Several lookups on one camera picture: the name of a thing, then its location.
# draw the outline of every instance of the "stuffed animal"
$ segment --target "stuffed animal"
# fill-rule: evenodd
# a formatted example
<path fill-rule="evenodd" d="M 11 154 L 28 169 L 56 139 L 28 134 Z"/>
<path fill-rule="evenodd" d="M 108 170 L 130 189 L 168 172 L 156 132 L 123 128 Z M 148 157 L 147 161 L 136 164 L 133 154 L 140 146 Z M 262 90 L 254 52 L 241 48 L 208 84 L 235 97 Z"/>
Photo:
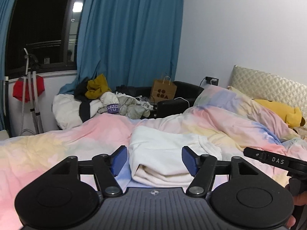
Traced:
<path fill-rule="evenodd" d="M 305 125 L 305 119 L 303 118 L 299 107 L 293 108 L 289 105 L 276 101 L 268 101 L 263 99 L 254 100 L 269 110 L 275 112 L 291 129 L 293 129 L 293 127 L 300 127 Z"/>

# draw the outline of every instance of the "blue curtain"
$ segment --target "blue curtain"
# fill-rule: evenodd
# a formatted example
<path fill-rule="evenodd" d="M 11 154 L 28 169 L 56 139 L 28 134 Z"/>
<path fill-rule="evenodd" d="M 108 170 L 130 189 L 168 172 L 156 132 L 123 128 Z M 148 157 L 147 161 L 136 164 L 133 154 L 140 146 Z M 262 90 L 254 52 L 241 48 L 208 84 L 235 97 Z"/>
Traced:
<path fill-rule="evenodd" d="M 4 129 L 3 80 L 5 75 L 5 50 L 7 30 L 15 0 L 0 0 L 0 130 Z"/>
<path fill-rule="evenodd" d="M 85 0 L 78 35 L 77 77 L 103 73 L 109 86 L 151 86 L 175 77 L 183 0 Z"/>

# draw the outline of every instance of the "wall socket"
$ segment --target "wall socket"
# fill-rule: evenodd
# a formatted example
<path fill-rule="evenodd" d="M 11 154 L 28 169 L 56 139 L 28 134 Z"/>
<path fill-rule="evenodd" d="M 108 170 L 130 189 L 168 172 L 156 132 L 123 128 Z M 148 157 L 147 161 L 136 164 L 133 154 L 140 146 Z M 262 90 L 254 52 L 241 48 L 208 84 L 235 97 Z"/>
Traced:
<path fill-rule="evenodd" d="M 212 77 L 208 77 L 208 76 L 206 76 L 206 83 L 207 84 L 211 84 L 211 85 L 218 85 L 218 83 L 219 83 L 219 79 L 217 79 L 217 78 L 212 78 Z"/>

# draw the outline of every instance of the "quilted headboard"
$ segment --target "quilted headboard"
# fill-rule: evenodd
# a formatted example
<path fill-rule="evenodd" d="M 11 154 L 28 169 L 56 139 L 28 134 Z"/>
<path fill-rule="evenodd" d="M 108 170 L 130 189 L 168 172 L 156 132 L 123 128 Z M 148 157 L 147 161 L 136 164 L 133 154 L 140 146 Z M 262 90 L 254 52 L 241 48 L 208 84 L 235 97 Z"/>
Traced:
<path fill-rule="evenodd" d="M 299 107 L 307 118 L 307 86 L 275 74 L 234 66 L 230 85 L 253 99 Z"/>

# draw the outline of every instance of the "yellow cloth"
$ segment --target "yellow cloth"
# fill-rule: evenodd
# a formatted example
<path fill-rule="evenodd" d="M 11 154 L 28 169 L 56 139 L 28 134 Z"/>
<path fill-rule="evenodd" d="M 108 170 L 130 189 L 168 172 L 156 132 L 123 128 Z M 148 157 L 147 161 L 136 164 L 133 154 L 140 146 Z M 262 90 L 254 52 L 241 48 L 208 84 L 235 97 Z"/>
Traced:
<path fill-rule="evenodd" d="M 85 96 L 88 99 L 98 99 L 102 94 L 111 91 L 103 74 L 100 74 L 94 80 L 89 80 L 87 82 L 87 89 L 88 91 L 85 93 Z"/>
<path fill-rule="evenodd" d="M 255 101 L 275 112 L 290 128 L 300 127 L 303 115 L 299 107 L 293 108 L 280 102 L 263 99 L 255 99 Z"/>

